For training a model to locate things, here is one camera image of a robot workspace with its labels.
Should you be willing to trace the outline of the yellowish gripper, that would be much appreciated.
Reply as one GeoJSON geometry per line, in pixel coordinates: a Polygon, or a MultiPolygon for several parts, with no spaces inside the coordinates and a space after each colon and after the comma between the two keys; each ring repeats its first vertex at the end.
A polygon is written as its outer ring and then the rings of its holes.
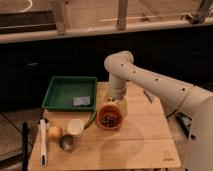
{"type": "Polygon", "coordinates": [[[127,100],[125,98],[115,100],[111,96],[106,94],[104,97],[104,102],[108,105],[117,107],[123,117],[127,116],[127,100]]]}

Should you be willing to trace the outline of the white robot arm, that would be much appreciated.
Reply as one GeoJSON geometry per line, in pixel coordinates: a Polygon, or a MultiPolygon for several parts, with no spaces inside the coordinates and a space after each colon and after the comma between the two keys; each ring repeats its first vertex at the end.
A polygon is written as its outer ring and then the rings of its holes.
{"type": "Polygon", "coordinates": [[[139,68],[129,51],[109,55],[104,67],[109,73],[109,97],[123,99],[130,81],[190,117],[185,171],[213,171],[213,92],[139,68]]]}

